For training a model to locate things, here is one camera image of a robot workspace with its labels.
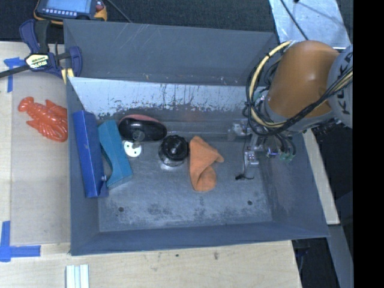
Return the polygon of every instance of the orange towel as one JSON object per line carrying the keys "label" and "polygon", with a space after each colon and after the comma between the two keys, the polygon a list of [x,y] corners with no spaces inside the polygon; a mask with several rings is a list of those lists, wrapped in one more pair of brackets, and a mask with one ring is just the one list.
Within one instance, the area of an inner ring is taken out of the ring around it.
{"label": "orange towel", "polygon": [[196,191],[209,191],[216,186],[216,173],[211,164],[224,162],[218,151],[201,137],[194,136],[189,143],[190,177]]}

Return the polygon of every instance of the wooden table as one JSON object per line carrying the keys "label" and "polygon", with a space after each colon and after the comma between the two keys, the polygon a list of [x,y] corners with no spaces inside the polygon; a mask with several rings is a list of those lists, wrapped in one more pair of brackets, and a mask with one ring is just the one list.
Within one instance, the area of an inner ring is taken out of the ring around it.
{"label": "wooden table", "polygon": [[[5,58],[27,53],[23,43],[0,42],[0,71],[8,69]],[[11,218],[11,110],[12,93],[7,93],[7,79],[0,79],[1,221]],[[327,222],[338,224],[316,140],[310,131],[304,139]],[[69,250],[68,242],[43,244],[40,257],[0,262],[0,287],[65,287],[65,267],[82,264],[89,266],[91,288],[302,287],[290,241],[76,257]]]}

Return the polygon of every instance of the yellow cable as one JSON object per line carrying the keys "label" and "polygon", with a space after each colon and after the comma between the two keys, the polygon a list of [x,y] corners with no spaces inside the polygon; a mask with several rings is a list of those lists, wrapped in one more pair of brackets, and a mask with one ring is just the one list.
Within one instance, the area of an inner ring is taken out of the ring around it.
{"label": "yellow cable", "polygon": [[[256,80],[262,70],[262,68],[264,67],[264,65],[267,63],[267,61],[276,53],[278,52],[279,50],[281,50],[282,48],[285,48],[286,46],[288,46],[289,44],[291,43],[291,41],[285,41],[283,43],[281,43],[280,45],[278,45],[277,47],[275,47],[274,49],[272,49],[262,60],[261,62],[259,63],[259,65],[257,66],[256,68],[256,71],[254,72],[253,74],[253,77],[252,77],[252,80],[251,80],[251,84],[250,84],[250,88],[249,88],[249,98],[250,100],[252,101],[252,93],[253,93],[253,90],[254,90],[254,86],[255,86],[255,83],[256,83]],[[255,121],[257,123],[259,123],[260,125],[264,125],[266,126],[265,124],[269,124],[269,123],[264,123],[263,120],[261,120],[257,114],[255,113],[254,109],[251,107],[251,114],[252,114],[252,117],[255,119]]]}

